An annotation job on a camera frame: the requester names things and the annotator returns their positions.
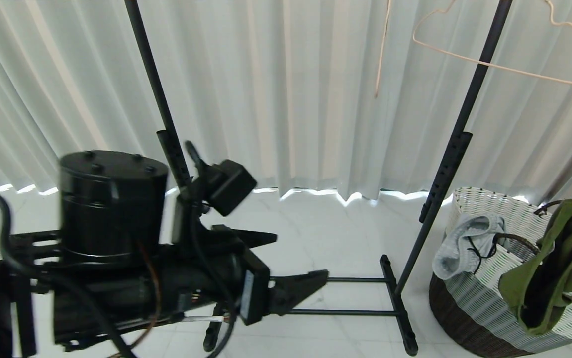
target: green garment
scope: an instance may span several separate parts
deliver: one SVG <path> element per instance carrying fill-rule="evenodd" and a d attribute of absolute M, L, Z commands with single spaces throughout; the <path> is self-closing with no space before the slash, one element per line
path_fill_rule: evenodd
<path fill-rule="evenodd" d="M 572 199 L 552 215 L 540 252 L 500 277 L 499 290 L 527 334 L 543 335 L 572 303 Z"/>

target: screw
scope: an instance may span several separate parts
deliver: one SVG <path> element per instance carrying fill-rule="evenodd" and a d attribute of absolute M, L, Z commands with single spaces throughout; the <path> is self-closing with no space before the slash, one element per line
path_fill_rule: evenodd
<path fill-rule="evenodd" d="M 91 170 L 93 170 L 94 172 L 100 173 L 100 172 L 102 172 L 103 169 L 104 169 L 104 166 L 102 166 L 98 163 L 92 163 L 92 165 L 91 165 Z"/>

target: white and brown basket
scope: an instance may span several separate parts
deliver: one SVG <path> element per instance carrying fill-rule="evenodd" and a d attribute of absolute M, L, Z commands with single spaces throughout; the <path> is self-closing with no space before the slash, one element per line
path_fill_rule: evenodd
<path fill-rule="evenodd" d="M 480 188 L 455 190 L 452 204 L 446 233 L 454 229 L 461 213 L 470 216 L 494 213 L 505 218 L 508 233 L 535 244 L 545 233 L 551 217 L 534 215 L 538 209 L 535 206 Z M 524 356 L 572 343 L 572 304 L 551 332 L 529 336 L 500 297 L 500 276 L 531 256 L 527 245 L 511 242 L 510 250 L 497 245 L 496 254 L 483 259 L 475 274 L 466 272 L 446 281 L 432 277 L 430 304 L 434 317 L 457 343 L 488 358 Z"/>

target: clothes rack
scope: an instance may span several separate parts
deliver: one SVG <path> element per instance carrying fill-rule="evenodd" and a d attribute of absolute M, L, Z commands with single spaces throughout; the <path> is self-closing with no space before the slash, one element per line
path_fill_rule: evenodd
<path fill-rule="evenodd" d="M 509 14 L 511 3 L 512 0 L 499 0 L 493 21 L 491 23 L 489 34 L 487 35 L 487 39 L 480 56 L 480 61 L 484 61 L 486 63 L 491 62 L 491 58 L 493 57 L 493 53 L 496 50 L 500 34 L 502 33 L 502 29 L 505 25 L 507 15 Z M 138 43 L 140 55 L 143 59 L 145 70 L 147 71 L 147 76 L 149 77 L 152 92 L 156 98 L 156 104 L 165 125 L 165 130 L 158 132 L 158 138 L 163 144 L 163 148 L 170 148 L 170 150 L 165 151 L 165 156 L 169 162 L 170 168 L 172 169 L 176 182 L 179 186 L 182 186 L 185 183 L 188 183 L 188 181 L 191 179 L 189 178 L 189 171 L 187 169 L 184 156 L 182 155 L 180 142 L 173 125 L 169 106 L 165 98 L 165 91 L 163 90 L 163 86 L 160 82 L 160 77 L 156 69 L 156 63 L 154 61 L 154 57 L 149 45 L 147 33 L 145 32 L 140 9 L 138 8 L 138 2 L 137 0 L 125 0 L 125 6 L 127 7 L 127 12 L 129 13 L 129 20 L 131 21 L 131 26 L 134 31 L 136 42 Z M 388 288 L 393 310 L 295 309 L 292 310 L 289 314 L 396 317 L 407 354 L 410 356 L 415 356 L 418 353 L 416 335 L 412 331 L 412 326 L 407 315 L 407 310 L 403 304 L 401 294 L 405 288 L 405 285 L 407 284 L 407 279 L 409 278 L 409 275 L 411 274 L 412 269 L 416 264 L 416 260 L 418 259 L 418 256 L 423 249 L 425 240 L 427 240 L 427 235 L 429 234 L 432 225 L 434 224 L 434 219 L 436 218 L 436 215 L 441 208 L 441 204 L 445 199 L 445 195 L 447 195 L 449 191 L 450 185 L 452 184 L 452 179 L 454 179 L 456 171 L 458 170 L 468 145 L 470 144 L 472 134 L 470 132 L 464 131 L 464 129 L 470 117 L 471 111 L 474 108 L 474 104 L 480 88 L 483 85 L 483 80 L 487 70 L 488 67 L 486 65 L 477 65 L 476 71 L 470 83 L 470 88 L 468 89 L 468 93 L 463 101 L 461 112 L 459 113 L 456 124 L 454 125 L 454 129 L 452 130 L 452 135 L 448 141 L 447 148 L 443 153 L 443 158 L 441 159 L 439 169 L 436 172 L 436 176 L 434 177 L 430 192 L 427 195 L 427 200 L 425 201 L 425 204 L 421 210 L 419 222 L 422 223 L 422 226 L 416 238 L 414 247 L 411 250 L 409 258 L 407 259 L 405 268 L 400 275 L 399 281 L 397 282 L 397 279 L 395 278 L 391 269 L 390 260 L 386 255 L 381 256 L 379 259 L 379 264 L 383 272 L 383 278 L 340 277 L 329 279 L 329 283 L 384 283 Z M 209 329 L 206 333 L 206 338 L 204 339 L 205 349 L 210 348 L 213 346 L 214 342 L 216 342 L 220 325 L 220 322 L 212 322 L 209 325 Z"/>

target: white curtain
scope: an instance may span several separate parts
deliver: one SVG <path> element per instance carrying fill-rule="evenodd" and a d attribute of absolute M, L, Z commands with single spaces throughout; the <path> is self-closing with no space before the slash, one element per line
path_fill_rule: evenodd
<path fill-rule="evenodd" d="M 243 163 L 260 186 L 429 189 L 475 65 L 411 41 L 449 0 L 141 0 L 181 140 Z M 572 22 L 572 0 L 555 0 Z M 459 0 L 418 36 L 478 57 L 497 0 Z M 495 63 L 572 80 L 572 32 L 516 0 Z M 0 185 L 57 185 L 86 149 L 165 160 L 162 121 L 121 0 L 0 1 Z M 454 186 L 539 201 L 572 171 L 572 87 L 489 70 Z"/>

